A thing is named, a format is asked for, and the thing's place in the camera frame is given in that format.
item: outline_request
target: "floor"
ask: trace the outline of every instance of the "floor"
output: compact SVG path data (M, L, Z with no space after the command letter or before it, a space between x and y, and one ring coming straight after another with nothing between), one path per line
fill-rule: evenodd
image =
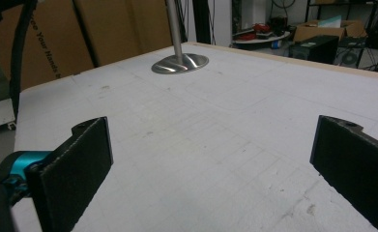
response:
M257 52L263 52L268 54L287 56L288 51L286 47L287 43L283 44L283 47L280 49L271 49L269 47L258 47ZM366 49L363 52L363 56L360 62L360 69L365 67L370 67L378 62L378 50ZM0 127L0 162L3 158L14 151L15 145L15 132L9 130L6 126Z

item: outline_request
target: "metal pole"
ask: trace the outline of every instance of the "metal pole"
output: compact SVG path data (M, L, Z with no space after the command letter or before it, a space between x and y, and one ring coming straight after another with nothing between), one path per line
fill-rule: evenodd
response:
M182 42L180 36L179 19L177 17L176 3L174 0L167 0L167 11L170 17L170 31L171 38L173 40L174 52L176 54L177 62L183 64L183 52L182 52Z

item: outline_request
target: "round metal base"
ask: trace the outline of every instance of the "round metal base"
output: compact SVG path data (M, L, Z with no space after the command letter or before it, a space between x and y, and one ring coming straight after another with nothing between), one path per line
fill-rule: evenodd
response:
M159 74L179 74L195 71L209 63L209 58L196 54L183 54L183 64L180 64L176 55L166 57L152 66L152 71Z

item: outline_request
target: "metal base plate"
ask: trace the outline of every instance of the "metal base plate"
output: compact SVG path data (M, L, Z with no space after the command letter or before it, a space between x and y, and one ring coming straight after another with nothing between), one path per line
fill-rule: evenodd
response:
M183 54L183 63L180 64L177 56L168 56L152 66L152 71L159 74L179 74L195 71L209 63L209 59L202 55Z

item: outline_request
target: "white table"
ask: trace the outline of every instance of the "white table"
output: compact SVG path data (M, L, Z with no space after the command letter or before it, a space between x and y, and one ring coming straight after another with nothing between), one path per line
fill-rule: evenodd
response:
M107 116L114 164L74 231L376 231L309 163L318 115L378 139L378 73L201 44L203 69L160 75L167 48L25 90L15 149L54 150ZM40 231L31 199L13 207Z

